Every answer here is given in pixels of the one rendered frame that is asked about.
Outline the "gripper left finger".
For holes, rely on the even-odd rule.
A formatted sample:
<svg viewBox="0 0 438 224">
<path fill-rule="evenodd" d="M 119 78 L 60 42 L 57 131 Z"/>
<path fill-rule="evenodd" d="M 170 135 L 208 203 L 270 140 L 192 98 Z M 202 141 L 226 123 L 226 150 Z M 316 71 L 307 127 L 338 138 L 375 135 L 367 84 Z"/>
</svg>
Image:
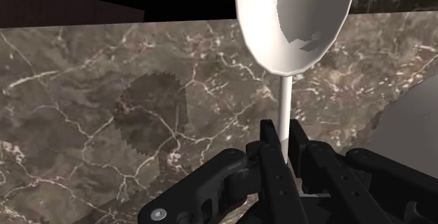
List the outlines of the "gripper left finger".
<svg viewBox="0 0 438 224">
<path fill-rule="evenodd" d="M 244 151 L 223 150 L 142 207 L 138 224 L 220 224 L 254 193 L 247 224 L 309 224 L 269 119 Z"/>
</svg>

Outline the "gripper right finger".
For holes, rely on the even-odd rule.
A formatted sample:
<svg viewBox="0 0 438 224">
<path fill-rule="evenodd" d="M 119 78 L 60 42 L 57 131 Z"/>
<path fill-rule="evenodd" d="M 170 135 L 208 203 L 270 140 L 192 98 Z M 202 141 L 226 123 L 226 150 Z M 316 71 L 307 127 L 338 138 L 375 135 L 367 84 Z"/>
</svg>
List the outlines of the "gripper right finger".
<svg viewBox="0 0 438 224">
<path fill-rule="evenodd" d="M 346 224 L 438 224 L 438 179 L 364 148 L 340 155 L 292 119 L 288 155 L 310 193 L 328 192 Z"/>
</svg>

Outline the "white spoon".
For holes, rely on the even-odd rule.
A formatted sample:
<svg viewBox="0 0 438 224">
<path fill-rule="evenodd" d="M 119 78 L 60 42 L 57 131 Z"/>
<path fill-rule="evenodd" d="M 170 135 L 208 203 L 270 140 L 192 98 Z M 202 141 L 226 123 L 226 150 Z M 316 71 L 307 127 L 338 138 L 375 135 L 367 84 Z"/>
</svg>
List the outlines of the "white spoon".
<svg viewBox="0 0 438 224">
<path fill-rule="evenodd" d="M 235 0 L 244 42 L 263 69 L 280 78 L 279 128 L 288 161 L 293 76 L 315 65 L 329 50 L 352 0 Z"/>
</svg>

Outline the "grey plate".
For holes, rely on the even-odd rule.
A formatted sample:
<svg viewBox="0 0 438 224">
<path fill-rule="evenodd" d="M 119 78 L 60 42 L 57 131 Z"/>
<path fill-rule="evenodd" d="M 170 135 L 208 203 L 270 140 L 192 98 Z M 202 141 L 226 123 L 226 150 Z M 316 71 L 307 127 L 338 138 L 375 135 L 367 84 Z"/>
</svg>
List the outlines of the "grey plate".
<svg viewBox="0 0 438 224">
<path fill-rule="evenodd" d="M 438 178 L 438 75 L 383 110 L 367 148 Z"/>
</svg>

